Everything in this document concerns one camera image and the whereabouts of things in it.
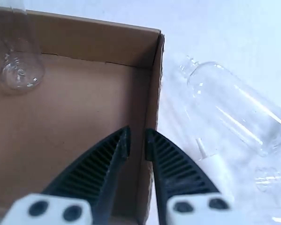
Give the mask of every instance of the transparent bottle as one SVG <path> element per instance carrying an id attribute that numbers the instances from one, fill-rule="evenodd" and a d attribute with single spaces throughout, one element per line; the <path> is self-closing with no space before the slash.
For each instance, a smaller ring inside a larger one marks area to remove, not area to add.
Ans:
<path id="1" fill-rule="evenodd" d="M 188 60 L 181 70 L 181 79 L 187 80 L 187 112 L 199 112 L 217 130 L 225 130 L 225 138 L 237 137 L 260 156 L 281 148 L 279 107 L 216 62 Z"/>
<path id="2" fill-rule="evenodd" d="M 0 82 L 4 89 L 18 93 L 36 87 L 45 69 L 21 0 L 0 0 L 0 42 L 5 48 L 3 65 L 0 65 Z"/>

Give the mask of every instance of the cardboard box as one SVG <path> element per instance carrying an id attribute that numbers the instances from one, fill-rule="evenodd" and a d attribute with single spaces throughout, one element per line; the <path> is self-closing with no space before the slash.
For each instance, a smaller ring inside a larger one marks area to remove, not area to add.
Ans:
<path id="1" fill-rule="evenodd" d="M 151 164 L 145 128 L 156 128 L 164 37 L 160 30 L 28 11 L 46 75 L 20 96 L 0 87 L 0 209 L 41 192 L 105 136 L 130 125 L 131 153 L 114 202 L 113 221 L 143 224 Z"/>

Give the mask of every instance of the screw hole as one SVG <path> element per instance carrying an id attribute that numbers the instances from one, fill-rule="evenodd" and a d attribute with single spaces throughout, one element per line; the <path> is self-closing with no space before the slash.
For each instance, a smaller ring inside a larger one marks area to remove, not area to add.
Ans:
<path id="1" fill-rule="evenodd" d="M 188 202 L 177 202 L 174 210 L 181 213 L 192 212 L 194 209 Z"/>
<path id="2" fill-rule="evenodd" d="M 47 201 L 35 202 L 29 208 L 29 215 L 33 217 L 38 217 L 46 212 L 47 207 L 48 207 Z"/>
<path id="3" fill-rule="evenodd" d="M 209 201 L 209 207 L 217 210 L 227 210 L 229 205 L 220 198 L 213 198 Z"/>
<path id="4" fill-rule="evenodd" d="M 65 209 L 63 213 L 63 218 L 68 222 L 72 222 L 79 219 L 81 214 L 82 214 L 82 208 L 77 205 L 72 205 Z"/>

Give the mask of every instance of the cardboard box wall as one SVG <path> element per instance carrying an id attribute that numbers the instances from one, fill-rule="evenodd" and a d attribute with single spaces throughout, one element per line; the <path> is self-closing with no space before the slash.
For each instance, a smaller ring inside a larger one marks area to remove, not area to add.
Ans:
<path id="1" fill-rule="evenodd" d="M 114 221 L 143 224 L 151 164 L 145 128 L 156 128 L 164 37 L 160 30 L 28 11 L 46 75 L 32 92 L 0 87 L 0 209 L 41 192 L 79 155 L 130 125 L 131 153 L 121 170 Z"/>

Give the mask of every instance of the bottle neck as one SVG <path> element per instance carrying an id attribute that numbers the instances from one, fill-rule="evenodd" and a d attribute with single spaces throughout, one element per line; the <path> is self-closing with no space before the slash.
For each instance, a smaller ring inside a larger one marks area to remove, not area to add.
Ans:
<path id="1" fill-rule="evenodd" d="M 188 79 L 193 71 L 198 67 L 199 63 L 194 61 L 193 58 L 187 56 L 186 60 L 180 65 L 180 72 L 185 79 Z"/>

